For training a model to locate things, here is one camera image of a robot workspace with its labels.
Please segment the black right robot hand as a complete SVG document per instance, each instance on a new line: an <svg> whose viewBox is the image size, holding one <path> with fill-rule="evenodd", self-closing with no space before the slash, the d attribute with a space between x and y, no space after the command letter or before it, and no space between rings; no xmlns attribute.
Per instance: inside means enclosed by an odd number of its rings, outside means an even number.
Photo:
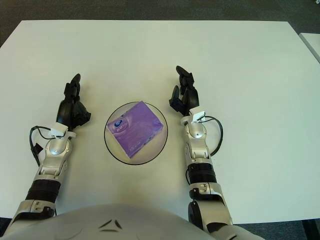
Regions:
<svg viewBox="0 0 320 240"><path fill-rule="evenodd" d="M194 87L194 77L191 72L187 72L183 67L177 65L176 72L179 75L179 84L173 88L169 105L183 116L188 116L190 109L198 107L199 96Z"/></svg>

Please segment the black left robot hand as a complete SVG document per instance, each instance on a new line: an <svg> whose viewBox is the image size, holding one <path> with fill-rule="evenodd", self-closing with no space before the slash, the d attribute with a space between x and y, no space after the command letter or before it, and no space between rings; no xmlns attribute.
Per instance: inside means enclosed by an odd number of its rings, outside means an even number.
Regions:
<svg viewBox="0 0 320 240"><path fill-rule="evenodd" d="M89 122L91 113L80 101L80 80L81 75L77 73L64 88L64 100L58 107L56 122L67 126L72 131L78 126Z"/></svg>

